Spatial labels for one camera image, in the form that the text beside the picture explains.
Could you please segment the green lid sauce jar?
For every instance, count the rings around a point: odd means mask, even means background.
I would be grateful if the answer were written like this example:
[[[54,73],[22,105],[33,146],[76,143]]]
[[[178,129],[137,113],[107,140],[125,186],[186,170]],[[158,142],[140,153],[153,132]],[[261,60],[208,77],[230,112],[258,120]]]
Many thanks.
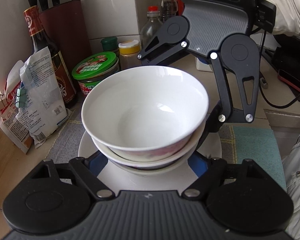
[[[78,82],[83,95],[107,77],[119,71],[119,59],[114,52],[104,51],[82,60],[72,70],[72,77]]]

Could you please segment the dark soy sauce bottle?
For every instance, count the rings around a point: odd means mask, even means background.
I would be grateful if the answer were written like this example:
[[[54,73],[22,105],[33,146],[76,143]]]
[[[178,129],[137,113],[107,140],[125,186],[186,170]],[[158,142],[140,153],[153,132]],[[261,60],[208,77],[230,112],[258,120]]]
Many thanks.
[[[56,79],[61,91],[66,108],[73,107],[78,100],[77,92],[71,81],[68,69],[63,60],[61,50],[47,35],[39,18],[39,8],[37,5],[31,6],[24,11],[25,21],[28,26],[29,35],[33,43],[33,51],[37,52],[47,47],[51,54],[52,65]]]

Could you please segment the white plastic box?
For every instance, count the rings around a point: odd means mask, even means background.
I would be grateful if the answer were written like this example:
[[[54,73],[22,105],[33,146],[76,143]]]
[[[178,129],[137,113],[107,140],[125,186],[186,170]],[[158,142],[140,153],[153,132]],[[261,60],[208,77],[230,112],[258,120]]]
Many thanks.
[[[213,72],[212,67],[205,61],[196,58],[196,69],[201,72]]]

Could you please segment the white bowl pink flowers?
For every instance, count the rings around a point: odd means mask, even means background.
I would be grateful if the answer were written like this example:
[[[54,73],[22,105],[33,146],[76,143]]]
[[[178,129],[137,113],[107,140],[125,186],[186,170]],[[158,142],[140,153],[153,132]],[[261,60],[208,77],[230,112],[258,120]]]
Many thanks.
[[[161,159],[183,148],[205,120],[209,97],[194,76],[164,66],[113,74],[85,98],[87,133],[116,153]]]

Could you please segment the clear oil bottle red cap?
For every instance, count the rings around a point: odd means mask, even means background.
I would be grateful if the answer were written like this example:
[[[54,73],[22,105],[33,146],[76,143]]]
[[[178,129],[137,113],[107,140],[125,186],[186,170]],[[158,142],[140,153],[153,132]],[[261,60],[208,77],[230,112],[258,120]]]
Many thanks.
[[[158,6],[149,6],[147,11],[147,22],[141,29],[140,33],[141,48],[145,48],[149,40],[160,29],[161,25],[162,22],[160,20],[160,11]]]

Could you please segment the yellow lid spice jar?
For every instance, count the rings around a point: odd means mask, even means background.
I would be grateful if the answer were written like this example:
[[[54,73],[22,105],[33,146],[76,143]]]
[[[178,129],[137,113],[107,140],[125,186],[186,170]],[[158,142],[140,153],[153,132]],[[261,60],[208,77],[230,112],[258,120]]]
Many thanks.
[[[138,40],[119,43],[119,52],[121,70],[141,66],[141,61],[137,58],[140,52],[140,42]]]

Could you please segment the plain white bowl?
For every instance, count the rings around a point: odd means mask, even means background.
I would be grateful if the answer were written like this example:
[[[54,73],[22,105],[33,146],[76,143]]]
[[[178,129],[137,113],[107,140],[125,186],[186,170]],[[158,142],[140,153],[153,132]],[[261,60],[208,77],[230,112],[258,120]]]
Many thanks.
[[[179,151],[175,152],[173,155],[164,154],[164,155],[155,155],[154,153],[146,153],[144,155],[137,154],[137,160],[129,160],[128,157],[133,155],[129,153],[124,153],[123,156],[113,152],[108,146],[98,142],[96,139],[92,139],[94,145],[97,147],[100,152],[105,155],[109,160],[114,161],[121,165],[126,165],[134,168],[154,168],[159,165],[170,164],[173,161],[183,157],[185,154],[192,152],[196,149],[198,141],[204,131],[206,121],[204,120],[200,126],[193,132],[188,142],[181,148]]]

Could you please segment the grey checked dish mat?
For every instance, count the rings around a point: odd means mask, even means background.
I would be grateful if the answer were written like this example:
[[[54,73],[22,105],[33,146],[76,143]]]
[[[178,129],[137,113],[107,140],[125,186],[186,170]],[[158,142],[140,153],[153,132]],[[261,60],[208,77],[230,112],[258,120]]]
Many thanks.
[[[46,157],[55,163],[67,163],[79,154],[79,143],[84,134],[81,110],[73,109],[70,118],[59,130]],[[228,163],[254,159],[283,189],[285,175],[274,132],[265,128],[223,126],[213,146],[221,146],[222,158]]]

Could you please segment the red white seasoning bag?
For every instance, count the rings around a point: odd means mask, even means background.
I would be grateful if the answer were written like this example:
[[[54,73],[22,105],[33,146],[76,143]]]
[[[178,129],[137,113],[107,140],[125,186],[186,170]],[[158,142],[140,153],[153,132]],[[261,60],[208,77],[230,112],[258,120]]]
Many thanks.
[[[17,89],[21,85],[20,69],[24,65],[19,60],[10,70],[5,87],[5,99],[0,110],[0,128],[7,137],[23,152],[27,153],[33,139],[29,131],[16,119],[19,109],[15,106]]]

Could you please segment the dark red knife block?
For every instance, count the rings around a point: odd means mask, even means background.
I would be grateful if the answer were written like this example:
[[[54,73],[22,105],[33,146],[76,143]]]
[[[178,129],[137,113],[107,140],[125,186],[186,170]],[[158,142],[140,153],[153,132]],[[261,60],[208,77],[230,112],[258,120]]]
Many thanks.
[[[39,18],[48,36],[61,49],[69,71],[92,54],[85,25],[81,0],[28,0],[39,5]]]

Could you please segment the stack of white plates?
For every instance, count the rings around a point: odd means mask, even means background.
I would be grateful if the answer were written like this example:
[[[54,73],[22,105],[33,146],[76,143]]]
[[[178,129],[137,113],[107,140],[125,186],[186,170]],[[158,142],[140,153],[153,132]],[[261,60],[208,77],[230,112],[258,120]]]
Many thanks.
[[[81,139],[78,155],[88,158],[93,154],[89,170],[115,194],[121,190],[183,192],[207,171],[205,157],[222,156],[217,133],[208,135],[200,148],[196,147],[201,129],[197,129],[188,143],[174,155],[138,156],[117,155],[109,147],[94,140],[87,132]]]

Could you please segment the dark vinegar bottle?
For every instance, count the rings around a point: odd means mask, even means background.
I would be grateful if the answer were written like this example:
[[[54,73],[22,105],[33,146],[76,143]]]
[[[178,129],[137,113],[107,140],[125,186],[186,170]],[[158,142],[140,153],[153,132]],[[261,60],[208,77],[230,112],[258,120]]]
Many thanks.
[[[161,22],[165,22],[177,15],[178,3],[176,0],[159,0],[159,9]]]

